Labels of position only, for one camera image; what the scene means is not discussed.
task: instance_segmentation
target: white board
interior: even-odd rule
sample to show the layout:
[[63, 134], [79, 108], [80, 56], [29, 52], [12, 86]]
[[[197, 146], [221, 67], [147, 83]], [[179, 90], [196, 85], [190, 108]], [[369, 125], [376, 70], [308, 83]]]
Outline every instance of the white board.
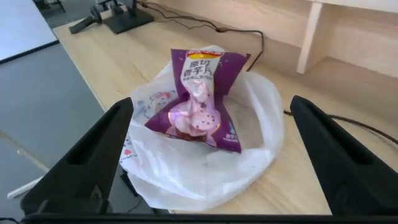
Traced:
[[0, 61], [57, 40], [33, 0], [0, 5]]

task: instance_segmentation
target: chip bag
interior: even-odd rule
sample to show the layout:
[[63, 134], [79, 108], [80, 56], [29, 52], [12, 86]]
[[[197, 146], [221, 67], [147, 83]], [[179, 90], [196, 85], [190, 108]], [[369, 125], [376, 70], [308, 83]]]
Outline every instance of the chip bag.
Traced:
[[212, 50], [172, 49], [177, 99], [145, 126], [167, 136], [241, 152], [223, 98], [250, 55]]

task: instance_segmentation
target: wooden shelf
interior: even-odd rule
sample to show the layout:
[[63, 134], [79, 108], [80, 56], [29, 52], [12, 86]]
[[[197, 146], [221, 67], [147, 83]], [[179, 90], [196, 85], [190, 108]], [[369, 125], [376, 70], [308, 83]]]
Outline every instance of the wooden shelf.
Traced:
[[[220, 27], [261, 30], [266, 35], [265, 51], [258, 63], [398, 124], [396, 13], [309, 0], [151, 1]], [[165, 21], [152, 13], [156, 21]], [[201, 29], [187, 32], [190, 38], [204, 35]], [[206, 36], [214, 36], [213, 44], [233, 52], [259, 51], [256, 34], [207, 32]]]
[[308, 0], [308, 1], [398, 13], [397, 0]]

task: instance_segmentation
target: black device stand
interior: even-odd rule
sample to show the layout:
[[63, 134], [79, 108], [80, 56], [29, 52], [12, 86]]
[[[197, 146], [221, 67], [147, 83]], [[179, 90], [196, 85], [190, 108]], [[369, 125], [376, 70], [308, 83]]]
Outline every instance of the black device stand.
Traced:
[[119, 0], [119, 2], [122, 2], [126, 6], [126, 10], [122, 13], [113, 14], [113, 16], [103, 20], [103, 23], [115, 34], [120, 34], [154, 20], [150, 14], [137, 9], [136, 0]]

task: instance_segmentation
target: light wood tabletop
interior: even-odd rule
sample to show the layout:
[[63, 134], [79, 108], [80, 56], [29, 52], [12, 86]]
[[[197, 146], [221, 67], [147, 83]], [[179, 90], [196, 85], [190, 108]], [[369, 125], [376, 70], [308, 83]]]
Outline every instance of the light wood tabletop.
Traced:
[[[258, 36], [217, 34], [209, 28], [188, 30], [174, 22], [151, 22], [114, 35], [104, 25], [93, 25], [71, 35], [68, 27], [54, 32], [104, 110], [150, 82], [170, 60], [170, 49], [192, 49], [217, 44], [242, 53], [258, 51]], [[377, 127], [395, 138], [398, 128], [381, 118], [315, 91], [292, 77], [258, 64], [254, 72], [274, 82], [289, 109], [294, 95], [314, 102], [323, 111]], [[285, 141], [271, 166], [234, 199], [203, 213], [330, 214], [330, 209], [292, 117], [284, 116]], [[339, 122], [348, 132], [398, 170], [398, 148], [352, 124]]]

